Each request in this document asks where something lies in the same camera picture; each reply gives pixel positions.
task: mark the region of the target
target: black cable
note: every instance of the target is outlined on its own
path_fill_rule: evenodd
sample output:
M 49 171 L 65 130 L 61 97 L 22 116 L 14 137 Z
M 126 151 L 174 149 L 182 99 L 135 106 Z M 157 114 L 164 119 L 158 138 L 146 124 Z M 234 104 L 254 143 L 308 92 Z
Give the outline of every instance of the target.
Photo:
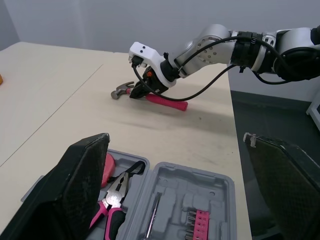
M 253 39 L 255 39 L 255 42 L 266 47 L 275 57 L 277 60 L 279 60 L 282 64 L 282 66 L 285 68 L 285 70 L 291 74 L 292 76 L 295 76 L 295 77 L 299 77 L 301 79 L 305 79 L 304 76 L 301 76 L 300 74 L 296 73 L 285 61 L 285 59 L 283 58 L 282 55 L 280 55 L 278 53 L 278 51 L 273 47 L 271 46 L 270 44 L 268 44 L 267 42 L 263 41 L 263 40 L 260 40 L 260 39 L 257 39 L 257 38 L 253 38 L 253 37 L 248 37 L 248 36 L 231 36 L 231 37 L 226 37 L 226 38 L 223 38 L 223 39 L 220 39 L 220 40 L 217 40 L 217 41 L 214 41 L 202 48 L 200 48 L 199 50 L 197 50 L 195 53 L 193 53 L 191 56 L 189 56 L 180 66 L 179 68 L 179 72 L 180 70 L 191 60 L 193 59 L 196 55 L 198 55 L 199 53 L 201 53 L 202 51 L 210 48 L 210 47 L 213 47 L 217 44 L 221 44 L 221 43 L 225 43 L 225 42 L 228 42 L 228 41 L 232 41 L 232 40 L 247 40 L 248 42 L 252 41 Z M 205 86 L 203 89 L 201 89 L 199 92 L 195 93 L 194 95 L 192 96 L 189 96 L 189 97 L 185 97 L 185 98 L 180 98 L 180 99 L 176 99 L 176 98 L 171 98 L 171 97 L 167 97 L 167 96 L 163 96 L 159 93 L 157 93 L 156 91 L 154 91 L 153 89 L 151 89 L 145 82 L 144 80 L 141 78 L 141 76 L 139 75 L 138 71 L 137 71 L 137 66 L 132 64 L 132 68 L 133 68 L 133 71 L 135 73 L 135 75 L 137 76 L 137 78 L 139 79 L 139 81 L 141 82 L 141 84 L 146 88 L 148 89 L 148 91 L 150 91 L 151 93 L 153 93 L 154 95 L 158 96 L 158 97 L 161 97 L 163 99 L 167 99 L 167 100 L 170 100 L 170 101 L 174 101 L 174 102 L 182 102 L 182 101 L 188 101 L 190 99 L 193 99 L 195 97 L 197 97 L 198 95 L 200 95 L 201 93 L 203 93 L 205 90 L 207 90 L 218 78 L 220 78 L 225 72 L 227 72 L 228 70 L 230 70 L 231 68 L 235 67 L 235 65 L 230 65 L 228 66 L 227 68 L 225 68 L 222 72 L 220 72 L 207 86 Z M 256 72 L 252 71 L 253 74 L 258 78 L 258 80 L 260 80 L 262 83 L 265 83 L 265 84 L 269 84 L 269 85 L 280 85 L 280 84 L 286 84 L 286 83 L 290 83 L 290 82 L 298 82 L 298 81 L 301 81 L 300 79 L 299 80 L 290 80 L 290 81 L 287 81 L 287 80 L 284 80 L 284 81 L 279 81 L 279 82 L 271 82 L 271 81 L 266 81 L 264 80 L 262 77 L 259 76 L 259 74 L 257 74 Z
M 232 40 L 248 40 L 248 42 L 252 41 L 254 38 L 252 37 L 249 37 L 249 36 L 230 36 L 230 37 L 226 37 L 226 38 L 223 38 L 223 39 L 220 39 L 220 40 L 217 40 L 217 41 L 214 41 L 202 48 L 200 48 L 198 51 L 196 51 L 195 53 L 193 53 L 192 55 L 190 55 L 180 66 L 179 68 L 179 71 L 191 60 L 193 59 L 195 56 L 197 56 L 199 53 L 201 53 L 202 51 L 210 48 L 210 47 L 213 47 L 217 44 L 221 44 L 221 43 L 224 43 L 224 42 L 228 42 L 228 41 L 232 41 Z M 258 44 L 261 44 L 262 46 L 266 47 L 282 64 L 282 66 L 285 68 L 285 70 L 292 76 L 294 77 L 299 77 L 301 79 L 304 79 L 304 76 L 301 76 L 300 74 L 298 74 L 297 72 L 295 72 L 285 61 L 285 59 L 278 53 L 278 51 L 273 47 L 271 46 L 269 43 L 263 41 L 263 40 L 260 40 L 260 39 L 257 39 L 255 38 L 255 42 L 258 43 Z
M 205 90 L 207 90 L 212 84 L 214 84 L 215 81 L 218 80 L 218 78 L 220 78 L 224 73 L 226 73 L 227 71 L 229 71 L 230 69 L 234 68 L 235 65 L 230 65 L 228 67 L 226 67 L 224 70 L 222 70 L 217 76 L 215 76 L 215 78 L 209 82 L 208 85 L 206 85 L 204 88 L 202 88 L 200 91 L 198 91 L 197 93 L 193 94 L 192 96 L 188 96 L 185 98 L 171 98 L 171 97 L 167 97 L 167 96 L 163 96 L 159 93 L 157 93 L 156 91 L 154 91 L 151 87 L 149 87 L 145 81 L 141 78 L 141 76 L 139 75 L 138 71 L 137 71 L 137 66 L 136 65 L 132 65 L 133 71 L 136 75 L 136 77 L 140 80 L 140 83 L 151 93 L 153 93 L 154 95 L 157 95 L 158 97 L 161 97 L 163 99 L 167 99 L 173 102 L 183 102 L 183 101 L 188 101 L 190 99 L 193 99 L 197 96 L 199 96 L 200 94 L 202 94 Z
M 256 73 L 255 71 L 251 71 L 257 79 L 259 79 L 261 82 L 263 82 L 264 84 L 269 84 L 269 85 L 280 85 L 280 84 L 287 84 L 287 83 L 291 83 L 291 81 L 266 81 L 264 80 L 262 77 L 259 76 L 258 73 Z

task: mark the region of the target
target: gray plastic tray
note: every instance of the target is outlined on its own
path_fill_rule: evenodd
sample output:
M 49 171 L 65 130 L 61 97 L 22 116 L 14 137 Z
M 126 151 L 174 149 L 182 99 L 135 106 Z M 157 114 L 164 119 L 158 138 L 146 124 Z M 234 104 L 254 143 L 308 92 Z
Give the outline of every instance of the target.
M 134 221 L 125 238 L 141 240 L 157 192 L 162 193 L 153 223 L 152 240 L 184 240 L 188 211 L 210 213 L 209 240 L 236 240 L 235 185 L 230 177 L 186 166 L 161 162 L 148 174 L 144 191 L 139 199 Z
M 142 240 L 145 237 L 158 192 L 162 195 L 151 240 L 184 240 L 188 211 L 196 209 L 210 213 L 208 240 L 237 239 L 235 185 L 230 177 L 168 162 L 157 164 L 152 171 L 144 157 L 111 149 L 108 153 L 115 160 L 114 176 L 137 161 L 145 162 L 144 173 L 129 180 L 129 190 L 122 204 L 125 221 L 116 240 Z M 99 201 L 109 187 L 110 184 L 101 189 Z M 103 240 L 106 220 L 105 217 L 86 240 Z

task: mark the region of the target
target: pliers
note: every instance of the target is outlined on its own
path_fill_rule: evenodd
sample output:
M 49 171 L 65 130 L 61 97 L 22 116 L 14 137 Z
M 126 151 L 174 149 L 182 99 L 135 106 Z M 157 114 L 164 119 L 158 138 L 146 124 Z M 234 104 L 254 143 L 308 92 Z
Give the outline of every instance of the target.
M 110 186 L 105 198 L 97 203 L 90 229 L 103 217 L 107 217 L 104 240 L 115 240 L 119 227 L 125 221 L 126 214 L 121 204 L 126 197 L 128 187 L 129 173 L 123 172 Z

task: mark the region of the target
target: robotic arm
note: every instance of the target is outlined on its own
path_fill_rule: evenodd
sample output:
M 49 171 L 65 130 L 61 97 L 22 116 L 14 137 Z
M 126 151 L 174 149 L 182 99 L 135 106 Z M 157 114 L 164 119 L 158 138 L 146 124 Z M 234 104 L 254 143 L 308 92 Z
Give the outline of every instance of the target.
M 199 37 L 163 56 L 135 42 L 129 61 L 140 79 L 130 94 L 134 99 L 150 92 L 160 96 L 176 84 L 176 79 L 217 63 L 239 66 L 240 72 L 250 68 L 265 83 L 268 82 L 259 74 L 277 74 L 284 80 L 273 84 L 310 80 L 320 76 L 320 26 L 256 33 L 230 31 L 213 24 Z M 143 78 L 138 75 L 137 66 L 148 66 Z

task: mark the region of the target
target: pink hammer handle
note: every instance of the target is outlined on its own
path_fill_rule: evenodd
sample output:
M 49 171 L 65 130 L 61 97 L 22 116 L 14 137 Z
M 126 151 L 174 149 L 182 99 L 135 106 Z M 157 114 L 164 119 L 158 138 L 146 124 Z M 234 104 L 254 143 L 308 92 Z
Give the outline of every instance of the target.
M 170 101 L 167 99 L 164 99 L 162 97 L 156 96 L 154 94 L 149 93 L 145 98 L 155 104 L 160 104 L 163 106 L 167 106 L 170 108 L 178 109 L 180 111 L 186 111 L 188 107 L 187 101 Z

